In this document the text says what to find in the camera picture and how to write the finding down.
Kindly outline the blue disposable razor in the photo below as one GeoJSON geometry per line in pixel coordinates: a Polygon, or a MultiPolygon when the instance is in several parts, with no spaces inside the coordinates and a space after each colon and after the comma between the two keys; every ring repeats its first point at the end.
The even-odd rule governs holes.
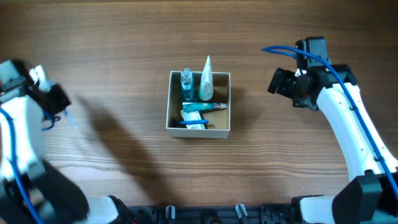
{"type": "Polygon", "coordinates": [[[201,119],[201,120],[193,120],[193,121],[177,121],[174,119],[172,121],[172,127],[176,128],[181,125],[194,125],[194,124],[208,124],[209,121],[207,119],[201,119]]]}

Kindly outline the white lotion tube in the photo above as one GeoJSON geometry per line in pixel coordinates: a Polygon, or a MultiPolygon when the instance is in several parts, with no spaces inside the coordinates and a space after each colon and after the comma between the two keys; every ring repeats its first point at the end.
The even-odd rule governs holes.
{"type": "Polygon", "coordinates": [[[210,56],[207,56],[206,63],[201,75],[199,98],[202,101],[210,101],[213,97],[213,74],[210,56]]]}

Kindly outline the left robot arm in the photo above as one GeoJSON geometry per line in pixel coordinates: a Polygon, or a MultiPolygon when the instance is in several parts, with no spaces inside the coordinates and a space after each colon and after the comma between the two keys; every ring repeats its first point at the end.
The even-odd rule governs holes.
{"type": "Polygon", "coordinates": [[[1,63],[1,218],[7,223],[137,223],[115,196],[87,197],[45,158],[43,132],[70,100],[43,66],[1,63]]]}

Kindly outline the blue white toothbrush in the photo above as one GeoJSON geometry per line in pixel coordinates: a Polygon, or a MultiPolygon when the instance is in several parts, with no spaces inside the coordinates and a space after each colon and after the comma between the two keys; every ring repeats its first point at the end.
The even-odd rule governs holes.
{"type": "Polygon", "coordinates": [[[66,117],[66,119],[69,121],[69,123],[71,124],[71,126],[77,130],[78,129],[78,125],[76,123],[76,121],[74,120],[73,116],[68,112],[67,109],[65,109],[64,111],[64,115],[66,117]]]}

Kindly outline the green soap bar pack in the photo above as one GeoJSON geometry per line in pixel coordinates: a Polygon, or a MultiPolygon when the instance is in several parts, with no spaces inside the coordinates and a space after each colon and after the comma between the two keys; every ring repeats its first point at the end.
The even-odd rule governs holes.
{"type": "MultiPolygon", "coordinates": [[[[184,121],[198,121],[202,120],[202,117],[198,111],[184,112],[180,111],[180,114],[184,121]]],[[[186,124],[187,129],[205,129],[204,124],[186,124]]]]}

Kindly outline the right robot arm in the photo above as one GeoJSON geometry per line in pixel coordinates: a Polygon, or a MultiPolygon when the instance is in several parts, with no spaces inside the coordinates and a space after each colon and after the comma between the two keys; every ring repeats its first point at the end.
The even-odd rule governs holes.
{"type": "Polygon", "coordinates": [[[306,195],[290,204],[291,223],[397,223],[397,159],[371,121],[358,81],[347,64],[332,63],[324,37],[298,40],[294,47],[263,49],[296,60],[296,71],[278,68],[268,92],[296,108],[321,111],[346,162],[349,183],[335,196],[306,195]]]}

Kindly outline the blue mouthwash bottle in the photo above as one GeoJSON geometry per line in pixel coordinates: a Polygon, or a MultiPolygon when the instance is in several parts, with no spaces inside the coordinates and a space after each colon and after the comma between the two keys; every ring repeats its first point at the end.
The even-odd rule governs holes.
{"type": "Polygon", "coordinates": [[[184,68],[180,73],[180,85],[185,102],[192,102],[195,98],[193,72],[189,68],[184,68]]]}

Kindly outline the red green toothpaste tube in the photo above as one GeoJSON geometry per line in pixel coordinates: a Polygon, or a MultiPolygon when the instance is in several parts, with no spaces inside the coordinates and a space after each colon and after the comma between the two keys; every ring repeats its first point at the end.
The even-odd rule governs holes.
{"type": "Polygon", "coordinates": [[[210,110],[223,110],[226,109],[226,103],[182,103],[184,112],[192,111],[210,111],[210,110]]]}

